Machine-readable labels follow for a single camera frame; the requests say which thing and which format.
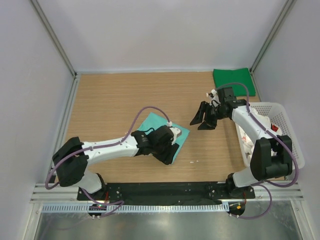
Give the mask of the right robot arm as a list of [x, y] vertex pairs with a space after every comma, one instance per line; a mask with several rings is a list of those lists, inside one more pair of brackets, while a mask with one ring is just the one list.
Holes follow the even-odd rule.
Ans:
[[225, 185], [233, 197], [243, 196], [251, 186], [281, 178], [292, 173], [297, 166], [292, 153], [292, 140], [279, 135], [271, 125], [264, 123], [246, 99], [237, 99], [233, 88], [226, 84], [207, 93], [209, 102], [202, 101], [190, 122], [198, 130], [214, 130], [218, 121], [229, 118], [240, 126], [253, 143], [249, 166], [228, 175]]

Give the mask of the teal t-shirt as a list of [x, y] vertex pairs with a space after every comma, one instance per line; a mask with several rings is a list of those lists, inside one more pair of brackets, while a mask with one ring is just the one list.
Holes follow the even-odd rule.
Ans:
[[[142, 122], [142, 124], [138, 127], [137, 130], [145, 132], [147, 135], [150, 135], [154, 131], [156, 131], [158, 133], [159, 132], [158, 129], [161, 128], [162, 126], [166, 126], [166, 125], [167, 125], [167, 120], [165, 118], [151, 112], [147, 116], [147, 118]], [[182, 130], [181, 136], [179, 136], [176, 139], [176, 141], [174, 142], [174, 144], [177, 143], [179, 145], [179, 149], [178, 149], [177, 153], [175, 154], [175, 159], [174, 159], [174, 161], [175, 161], [179, 152], [182, 149], [183, 144], [186, 142], [187, 137], [189, 136], [190, 130], [185, 127], [182, 127], [178, 124], [175, 124], [175, 123], [173, 123], [173, 126]]]

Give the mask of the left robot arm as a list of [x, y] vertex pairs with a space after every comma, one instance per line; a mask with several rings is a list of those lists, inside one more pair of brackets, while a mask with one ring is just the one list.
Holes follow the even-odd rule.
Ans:
[[162, 125], [157, 129], [136, 130], [123, 138], [98, 142], [81, 142], [78, 137], [70, 138], [52, 157], [54, 171], [61, 187], [76, 186], [89, 194], [104, 187], [104, 180], [88, 167], [103, 161], [152, 155], [165, 165], [174, 161], [179, 149], [176, 142], [182, 130]]

